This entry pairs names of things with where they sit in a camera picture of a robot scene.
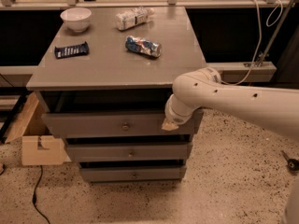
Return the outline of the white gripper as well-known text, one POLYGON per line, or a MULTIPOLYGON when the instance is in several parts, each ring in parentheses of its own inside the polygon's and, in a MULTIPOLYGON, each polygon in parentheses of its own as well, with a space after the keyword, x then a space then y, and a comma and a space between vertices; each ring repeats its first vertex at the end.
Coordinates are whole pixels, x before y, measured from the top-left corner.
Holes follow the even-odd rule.
POLYGON ((162 124, 164 131, 174 131, 178 129, 178 125, 185 124, 194 112, 194 107, 189 107, 172 94, 166 102, 164 113, 166 119, 162 124))

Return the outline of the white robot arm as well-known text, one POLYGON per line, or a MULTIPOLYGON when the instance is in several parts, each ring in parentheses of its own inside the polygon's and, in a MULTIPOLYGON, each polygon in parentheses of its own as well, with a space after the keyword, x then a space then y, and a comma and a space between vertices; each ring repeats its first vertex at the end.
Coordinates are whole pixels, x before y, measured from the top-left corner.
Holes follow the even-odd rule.
POLYGON ((299 91, 225 85, 212 68, 178 76, 166 103, 181 126, 205 117, 196 135, 190 221, 201 224, 299 224, 299 91))

